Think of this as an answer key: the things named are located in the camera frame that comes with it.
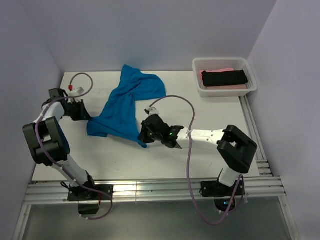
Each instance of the white table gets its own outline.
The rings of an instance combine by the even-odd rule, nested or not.
[[[67,90],[71,78],[77,72],[64,74],[61,88]],[[165,84],[167,95],[187,98],[195,107],[193,129],[217,130],[235,125],[248,134],[246,121],[238,97],[201,98],[197,92],[191,71],[145,72],[158,75]],[[102,112],[108,97],[120,82],[120,72],[88,72],[94,81],[93,90],[83,97],[91,116]],[[90,81],[84,75],[78,76],[73,86],[87,90]],[[136,102],[138,129],[147,118],[144,109],[154,100]],[[188,126],[192,117],[190,106],[177,98],[167,98],[155,107],[168,125]],[[136,142],[109,135],[107,138],[88,136],[86,121],[72,121],[64,117],[60,121],[68,139],[74,160],[87,170],[95,180],[154,180],[185,179],[188,149],[169,149],[159,142],[142,148]],[[192,178],[217,178],[221,169],[227,166],[218,151],[192,149],[190,176]],[[246,177],[259,177],[255,159]],[[64,177],[50,167],[37,165],[33,181],[62,181]]]

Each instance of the metal frame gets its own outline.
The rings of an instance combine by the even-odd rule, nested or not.
[[[300,240],[297,226],[287,203],[286,192],[281,178],[274,177],[270,170],[248,99],[246,96],[239,99],[249,135],[258,145],[255,158],[260,177],[245,178],[246,196],[249,198],[279,197],[290,235],[292,239]],[[203,180],[207,181],[208,179],[192,180],[192,188],[196,199],[202,198],[199,190],[201,187],[200,182]],[[97,181],[96,184],[113,184],[114,202],[179,201],[191,199],[185,179]],[[32,205],[78,204],[78,202],[68,202],[67,197],[68,190],[63,188],[59,182],[33,182],[29,184],[13,239],[22,239]]]
[[[13,240],[22,240],[25,234],[28,218],[31,211],[31,205],[22,205],[20,216],[15,227]]]
[[[290,237],[292,240],[301,240],[300,233],[298,231],[298,227],[296,225],[294,216],[289,207],[287,196],[279,196],[279,201],[281,204],[283,216],[288,227]]]

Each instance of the gray wall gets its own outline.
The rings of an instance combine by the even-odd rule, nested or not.
[[[60,68],[191,70],[247,58],[276,0],[21,0]]]
[[[34,169],[22,127],[31,123],[61,72],[18,0],[0,1],[0,239],[11,239]]]
[[[248,58],[254,119],[305,240],[320,237],[319,27],[319,0],[278,0]]]

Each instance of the white plastic basket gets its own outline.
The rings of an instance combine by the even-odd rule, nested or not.
[[[192,68],[197,90],[202,98],[212,97],[242,97],[249,92],[257,90],[255,76],[247,60],[241,57],[212,57],[212,58],[195,58],[192,61]],[[219,69],[233,68],[234,70],[243,70],[248,83],[247,89],[226,89],[226,90],[208,90],[204,86],[202,71],[215,71]]]

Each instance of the blue cloth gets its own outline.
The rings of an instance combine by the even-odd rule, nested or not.
[[[136,103],[139,100],[158,99],[166,95],[162,80],[153,74],[124,65],[119,86],[114,89],[100,116],[88,121],[89,136],[107,137],[108,134],[147,145],[138,140]]]

